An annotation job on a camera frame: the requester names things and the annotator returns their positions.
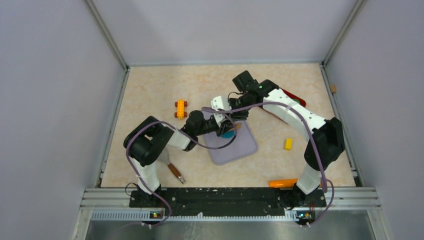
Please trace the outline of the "wooden rolling pin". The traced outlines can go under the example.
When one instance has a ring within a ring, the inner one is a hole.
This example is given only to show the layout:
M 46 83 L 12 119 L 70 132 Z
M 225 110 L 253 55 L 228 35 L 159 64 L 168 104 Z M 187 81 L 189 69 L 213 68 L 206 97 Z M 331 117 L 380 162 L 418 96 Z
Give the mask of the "wooden rolling pin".
M 235 124 L 235 127 L 233 127 L 232 130 L 238 130 L 241 127 L 242 127 L 242 123 L 241 122 L 238 122 L 238 123 Z

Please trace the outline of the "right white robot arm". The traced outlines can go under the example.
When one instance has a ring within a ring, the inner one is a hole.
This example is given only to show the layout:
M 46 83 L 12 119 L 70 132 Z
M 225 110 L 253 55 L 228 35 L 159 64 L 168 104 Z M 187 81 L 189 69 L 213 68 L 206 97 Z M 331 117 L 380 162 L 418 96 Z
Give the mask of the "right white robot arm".
M 336 117 L 325 119 L 316 115 L 289 97 L 276 83 L 269 79 L 258 82 L 247 70 L 232 82 L 241 93 L 239 98 L 230 100 L 232 109 L 246 111 L 248 106 L 261 107 L 297 130 L 307 141 L 303 154 L 306 166 L 293 192 L 294 202 L 307 206 L 319 185 L 326 188 L 326 169 L 346 149 L 342 122 Z

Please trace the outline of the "blue dough piece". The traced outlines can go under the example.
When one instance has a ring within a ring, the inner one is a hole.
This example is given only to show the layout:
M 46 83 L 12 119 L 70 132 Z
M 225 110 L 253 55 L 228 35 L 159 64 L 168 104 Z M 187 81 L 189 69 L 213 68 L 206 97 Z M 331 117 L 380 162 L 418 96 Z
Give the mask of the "blue dough piece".
M 223 133 L 220 137 L 223 139 L 231 139 L 235 136 L 235 131 L 234 130 L 229 130 L 226 133 Z

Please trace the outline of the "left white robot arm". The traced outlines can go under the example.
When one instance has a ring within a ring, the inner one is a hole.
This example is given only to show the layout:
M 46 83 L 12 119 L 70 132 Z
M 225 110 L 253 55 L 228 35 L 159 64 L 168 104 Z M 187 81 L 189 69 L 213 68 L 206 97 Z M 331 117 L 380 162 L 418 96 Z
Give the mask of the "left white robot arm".
M 128 162 L 138 178 L 142 191 L 141 200 L 149 207 L 160 202 L 160 181 L 156 161 L 169 157 L 167 148 L 175 147 L 185 152 L 201 146 L 199 137 L 210 133 L 221 136 L 236 130 L 236 119 L 230 114 L 212 114 L 205 118 L 200 110 L 189 113 L 182 128 L 177 128 L 153 116 L 146 118 L 124 140 L 123 146 Z

